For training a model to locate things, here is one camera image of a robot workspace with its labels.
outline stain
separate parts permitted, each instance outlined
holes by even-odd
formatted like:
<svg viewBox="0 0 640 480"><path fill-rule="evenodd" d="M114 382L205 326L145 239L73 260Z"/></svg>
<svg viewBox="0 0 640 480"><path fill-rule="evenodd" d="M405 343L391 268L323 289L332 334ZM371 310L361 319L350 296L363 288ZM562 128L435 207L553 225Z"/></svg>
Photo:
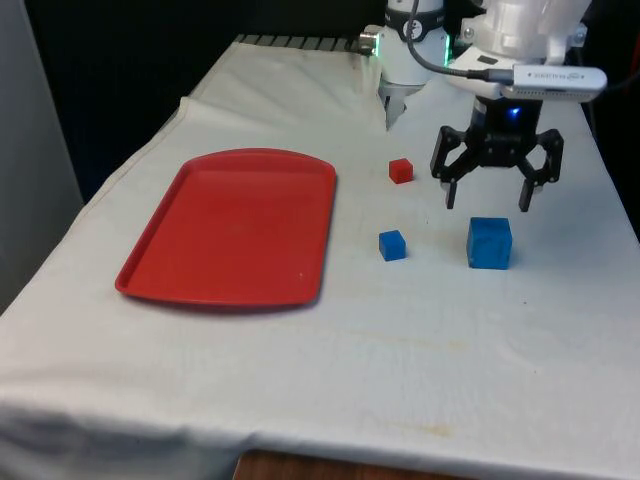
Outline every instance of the stain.
<svg viewBox="0 0 640 480"><path fill-rule="evenodd" d="M417 432L422 432L427 435L433 435L434 437L440 438L451 438L453 437L453 428L449 425L411 425L407 423L396 423L395 426L402 428L403 430L414 430Z"/></svg>

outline large blue cube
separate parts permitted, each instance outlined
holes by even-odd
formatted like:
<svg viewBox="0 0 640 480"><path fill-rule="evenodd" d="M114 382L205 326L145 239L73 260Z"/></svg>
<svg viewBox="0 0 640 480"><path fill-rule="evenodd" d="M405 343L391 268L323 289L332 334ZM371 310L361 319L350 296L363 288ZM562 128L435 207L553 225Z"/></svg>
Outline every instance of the large blue cube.
<svg viewBox="0 0 640 480"><path fill-rule="evenodd" d="M387 262L407 258L407 242L398 230L380 234L380 253Z"/></svg>
<svg viewBox="0 0 640 480"><path fill-rule="evenodd" d="M471 268L508 270L513 237L506 218L472 218L467 241Z"/></svg>

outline wooden floor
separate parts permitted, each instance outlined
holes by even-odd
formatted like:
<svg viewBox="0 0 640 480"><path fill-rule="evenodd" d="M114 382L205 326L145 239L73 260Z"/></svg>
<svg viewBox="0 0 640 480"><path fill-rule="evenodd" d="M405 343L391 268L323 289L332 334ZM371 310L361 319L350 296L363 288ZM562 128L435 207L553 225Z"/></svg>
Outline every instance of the wooden floor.
<svg viewBox="0 0 640 480"><path fill-rule="evenodd" d="M234 480L455 480L454 477L429 473L268 452L251 452L243 455L233 478Z"/></svg>

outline gray wall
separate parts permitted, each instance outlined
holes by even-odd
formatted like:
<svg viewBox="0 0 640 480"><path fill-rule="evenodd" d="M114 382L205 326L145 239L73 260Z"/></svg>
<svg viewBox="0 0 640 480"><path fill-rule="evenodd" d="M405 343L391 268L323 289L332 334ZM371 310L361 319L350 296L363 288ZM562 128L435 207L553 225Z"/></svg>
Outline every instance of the gray wall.
<svg viewBox="0 0 640 480"><path fill-rule="evenodd" d="M22 0L0 0L0 313L80 207Z"/></svg>

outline blue led light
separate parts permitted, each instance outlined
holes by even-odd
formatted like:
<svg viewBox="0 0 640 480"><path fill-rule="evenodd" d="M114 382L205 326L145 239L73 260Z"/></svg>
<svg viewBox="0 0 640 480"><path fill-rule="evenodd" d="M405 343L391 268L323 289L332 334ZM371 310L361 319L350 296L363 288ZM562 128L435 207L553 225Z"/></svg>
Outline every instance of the blue led light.
<svg viewBox="0 0 640 480"><path fill-rule="evenodd" d="M509 110L509 118L511 120L517 120L518 117L520 116L521 111L522 111L522 108L520 107L512 108L511 110Z"/></svg>

